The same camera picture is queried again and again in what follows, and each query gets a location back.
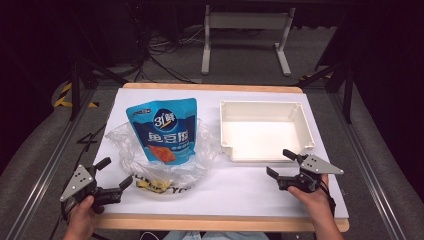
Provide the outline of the person's light blue pants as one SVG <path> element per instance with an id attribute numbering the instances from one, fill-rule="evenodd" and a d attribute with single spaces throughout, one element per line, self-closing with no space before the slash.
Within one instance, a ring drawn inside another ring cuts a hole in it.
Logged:
<path id="1" fill-rule="evenodd" d="M 263 232 L 170 231 L 163 240 L 270 240 Z"/>

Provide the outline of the white metal stand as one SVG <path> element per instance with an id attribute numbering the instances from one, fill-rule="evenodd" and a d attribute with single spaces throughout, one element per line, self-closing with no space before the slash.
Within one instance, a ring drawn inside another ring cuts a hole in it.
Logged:
<path id="1" fill-rule="evenodd" d="M 289 8 L 277 13 L 215 11 L 205 6 L 203 23 L 204 40 L 200 73 L 210 72 L 213 47 L 239 49 L 272 49 L 284 76 L 292 75 L 285 47 L 296 13 Z"/>

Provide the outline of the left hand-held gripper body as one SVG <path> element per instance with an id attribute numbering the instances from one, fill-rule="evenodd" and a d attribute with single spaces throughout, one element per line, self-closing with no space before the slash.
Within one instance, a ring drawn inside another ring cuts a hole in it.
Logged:
<path id="1" fill-rule="evenodd" d="M 96 172 L 105 167 L 106 164 L 96 164 L 91 167 L 79 165 L 76 168 L 60 197 L 62 214 L 69 214 L 87 196 L 94 197 L 92 209 L 96 214 L 103 213 L 105 205 L 121 202 L 122 185 L 109 189 L 97 185 Z"/>

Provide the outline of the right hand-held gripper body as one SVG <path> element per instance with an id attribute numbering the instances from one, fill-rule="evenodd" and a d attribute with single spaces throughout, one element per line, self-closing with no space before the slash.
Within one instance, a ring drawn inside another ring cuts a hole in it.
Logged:
<path id="1" fill-rule="evenodd" d="M 322 182 L 323 174 L 342 175 L 344 171 L 315 155 L 300 155 L 299 173 L 295 176 L 280 176 L 276 179 L 280 190 L 294 186 L 305 193 L 315 192 Z"/>

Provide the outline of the black tripod stand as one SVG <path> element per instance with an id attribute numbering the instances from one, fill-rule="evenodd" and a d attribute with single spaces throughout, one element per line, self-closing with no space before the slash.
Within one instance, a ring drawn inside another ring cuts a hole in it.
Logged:
<path id="1" fill-rule="evenodd" d="M 331 37 L 315 66 L 316 73 L 311 76 L 304 75 L 299 82 L 295 84 L 296 87 L 304 88 L 330 74 L 325 84 L 325 90 L 328 93 L 336 93 L 342 85 L 345 86 L 342 116 L 348 124 L 352 123 L 351 101 L 353 91 L 353 79 L 351 77 L 352 59 L 348 32 L 355 22 L 354 15 L 354 9 L 347 10 L 344 14 L 335 33 Z"/>
<path id="2" fill-rule="evenodd" d="M 64 38 L 63 44 L 71 63 L 72 112 L 70 120 L 74 121 L 82 114 L 82 109 L 89 105 L 88 95 L 97 89 L 99 77 L 95 72 L 100 72 L 103 77 L 111 79 L 117 86 L 125 85 L 127 80 L 99 62 L 85 57 L 79 40 L 83 30 L 67 0 L 64 0 L 64 11 L 65 13 L 61 16 L 63 20 L 61 29 Z"/>

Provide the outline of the white plastic box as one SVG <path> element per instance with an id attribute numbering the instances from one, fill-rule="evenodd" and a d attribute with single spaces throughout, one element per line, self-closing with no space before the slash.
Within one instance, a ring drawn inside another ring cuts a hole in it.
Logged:
<path id="1" fill-rule="evenodd" d="M 315 147 L 300 102 L 222 101 L 221 146 L 233 162 L 285 162 Z"/>

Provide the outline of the clear plastic bag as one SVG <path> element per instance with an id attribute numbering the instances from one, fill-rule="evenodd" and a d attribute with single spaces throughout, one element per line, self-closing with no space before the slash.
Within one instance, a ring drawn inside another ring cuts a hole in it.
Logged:
<path id="1" fill-rule="evenodd" d="M 221 153 L 219 139 L 212 129 L 197 120 L 195 145 L 188 154 L 150 144 L 143 148 L 130 123 L 106 134 L 118 148 L 122 169 L 133 176 L 137 188 L 156 194 L 180 194 L 190 190 L 209 173 L 213 160 Z"/>

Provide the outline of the blue snack pouch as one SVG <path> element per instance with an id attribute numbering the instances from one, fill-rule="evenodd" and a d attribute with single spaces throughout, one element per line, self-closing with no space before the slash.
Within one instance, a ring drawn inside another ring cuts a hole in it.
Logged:
<path id="1" fill-rule="evenodd" d="M 195 154 L 195 98 L 151 101 L 127 108 L 126 114 L 150 162 L 181 165 Z"/>

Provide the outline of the black and yellow floor tape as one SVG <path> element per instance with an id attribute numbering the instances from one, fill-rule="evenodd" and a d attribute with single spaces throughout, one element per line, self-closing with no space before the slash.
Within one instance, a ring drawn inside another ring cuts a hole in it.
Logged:
<path id="1" fill-rule="evenodd" d="M 72 107 L 73 103 L 70 100 L 72 83 L 68 82 L 62 88 L 57 100 L 54 102 L 54 107 Z"/>

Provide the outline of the person's left hand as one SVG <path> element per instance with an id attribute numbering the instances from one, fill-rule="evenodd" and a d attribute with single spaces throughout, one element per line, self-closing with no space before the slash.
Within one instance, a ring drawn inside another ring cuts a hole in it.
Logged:
<path id="1" fill-rule="evenodd" d="M 71 210 L 71 216 L 66 233 L 91 235 L 96 228 L 96 214 L 92 209 L 94 197 L 89 195 Z"/>

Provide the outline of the white paper sheet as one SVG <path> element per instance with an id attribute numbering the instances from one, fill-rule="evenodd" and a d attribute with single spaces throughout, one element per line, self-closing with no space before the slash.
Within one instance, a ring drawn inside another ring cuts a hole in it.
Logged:
<path id="1" fill-rule="evenodd" d="M 212 129 L 221 143 L 220 104 L 222 101 L 300 102 L 315 147 L 305 154 L 327 157 L 308 98 L 303 93 L 212 91 L 175 89 L 130 89 L 117 92 L 105 130 L 110 132 L 126 123 L 126 109 L 153 100 L 195 98 L 198 116 Z M 215 157 L 208 175 L 190 190 L 180 194 L 156 194 L 131 186 L 118 204 L 108 205 L 109 215 L 214 216 L 258 218 L 304 218 L 302 204 L 290 193 L 279 190 L 266 173 L 270 167 L 282 176 L 293 176 L 299 167 L 293 161 L 233 162 L 228 154 Z"/>

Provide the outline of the person's right hand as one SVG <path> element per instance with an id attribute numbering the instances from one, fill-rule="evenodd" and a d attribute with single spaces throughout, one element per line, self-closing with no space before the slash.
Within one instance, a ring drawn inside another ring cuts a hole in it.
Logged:
<path id="1" fill-rule="evenodd" d="M 314 226 L 328 226 L 334 222 L 328 196 L 322 189 L 305 193 L 294 186 L 290 186 L 288 192 L 305 206 Z"/>

